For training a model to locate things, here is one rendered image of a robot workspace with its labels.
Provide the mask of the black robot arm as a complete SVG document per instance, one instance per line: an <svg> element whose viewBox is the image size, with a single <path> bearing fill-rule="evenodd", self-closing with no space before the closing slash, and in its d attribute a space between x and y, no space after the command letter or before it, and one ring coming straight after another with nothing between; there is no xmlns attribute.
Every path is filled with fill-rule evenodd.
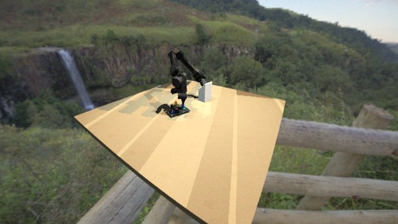
<svg viewBox="0 0 398 224"><path fill-rule="evenodd" d="M181 50L180 47L176 47L174 50L171 50L171 52L168 54L170 57L170 63L171 63L171 75L172 75L172 85L175 88L172 88L170 90L171 94L173 95L174 93L180 93L179 91L179 86L181 84L186 84L187 83L187 75L185 73L182 73L182 69L178 64L177 60L181 60L181 62L192 72L192 76L197 82L200 82L200 85L203 86L204 84L208 83L206 80L206 75L201 72L199 69L196 69L185 57L183 54L183 51Z"/></svg>

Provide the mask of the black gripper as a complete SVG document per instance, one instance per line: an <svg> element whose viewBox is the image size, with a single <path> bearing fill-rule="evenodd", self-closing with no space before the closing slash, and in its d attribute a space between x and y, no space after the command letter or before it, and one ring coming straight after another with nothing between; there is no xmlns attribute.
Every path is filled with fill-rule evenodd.
<svg viewBox="0 0 398 224"><path fill-rule="evenodd" d="M180 93L178 94L178 99L181 99L182 104L184 104L185 100L187 99L187 84L181 84L179 86Z"/></svg>

